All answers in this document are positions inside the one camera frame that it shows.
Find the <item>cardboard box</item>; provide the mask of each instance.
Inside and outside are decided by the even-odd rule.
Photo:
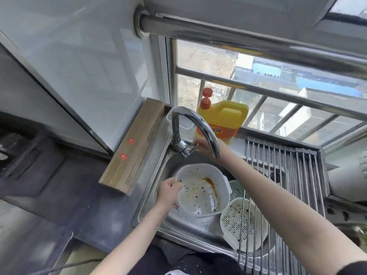
[[[147,98],[99,183],[130,194],[131,182],[164,114],[164,103]]]

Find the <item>dish soap bottle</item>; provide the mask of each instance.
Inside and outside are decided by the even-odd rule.
[[[229,100],[212,104],[209,99],[212,95],[211,88],[206,87],[203,90],[204,98],[200,102],[197,113],[210,125],[215,135],[228,145],[245,121],[248,106]],[[196,128],[195,136],[204,137],[198,128]]]

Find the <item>sink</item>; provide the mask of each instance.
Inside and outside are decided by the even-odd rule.
[[[261,173],[263,171],[262,168],[264,167],[264,175],[269,176],[270,172],[270,177],[273,180],[274,176],[278,181],[280,176],[285,178],[284,170],[282,168],[279,169],[278,166],[275,166],[274,170],[274,166],[272,164],[269,168],[267,163],[264,163],[263,165],[263,163],[259,161],[259,164],[257,164],[255,159],[253,159],[252,162],[249,158],[248,162],[252,163],[253,166],[258,166],[258,171]],[[198,151],[192,153],[186,159],[183,159],[180,154],[172,151],[168,140],[154,170],[153,176],[145,190],[138,210],[135,213],[135,217],[132,220],[132,226],[137,226],[145,214],[154,205],[156,191],[158,188],[157,186],[161,181],[169,177],[174,177],[182,166],[196,163],[211,164],[217,167],[229,181],[234,180],[234,177],[225,168],[214,164],[208,157]],[[265,238],[262,249],[259,248],[255,251],[248,251],[248,253],[241,252],[241,256],[239,258],[238,251],[234,251],[223,239],[219,219],[219,214],[206,218],[195,218],[187,214],[178,204],[176,204],[169,211],[163,224],[158,229],[157,235],[195,251],[227,254],[236,260],[239,259],[239,263],[241,265],[246,264],[248,268],[252,268],[253,263],[255,262],[255,269],[260,270],[260,266],[262,266],[263,273],[265,274],[268,273],[268,267],[270,267],[271,273],[273,269],[275,272],[274,263],[281,262],[281,259],[276,258],[276,250],[281,249],[283,243],[282,239],[277,236],[273,228],[270,228],[270,237],[267,236]]]

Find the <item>forearm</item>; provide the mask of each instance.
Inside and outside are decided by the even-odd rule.
[[[335,226],[240,157],[229,157],[225,167],[310,274],[322,271],[335,275],[350,262],[367,260],[367,255]]]
[[[167,212],[166,207],[154,205],[140,224],[94,269],[91,275],[129,273],[145,254]]]

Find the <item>faucet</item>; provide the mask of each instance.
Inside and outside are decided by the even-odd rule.
[[[178,106],[172,110],[172,140],[171,145],[172,149],[176,152],[180,152],[181,155],[186,158],[191,153],[195,151],[195,146],[193,148],[189,148],[189,146],[181,139],[180,131],[179,131],[179,120],[178,116],[183,115],[187,117],[190,121],[192,121],[203,133],[205,138],[209,143],[209,147],[214,158],[219,158],[219,143],[218,139],[215,136],[211,127],[207,124],[207,122],[196,112],[193,110]]]

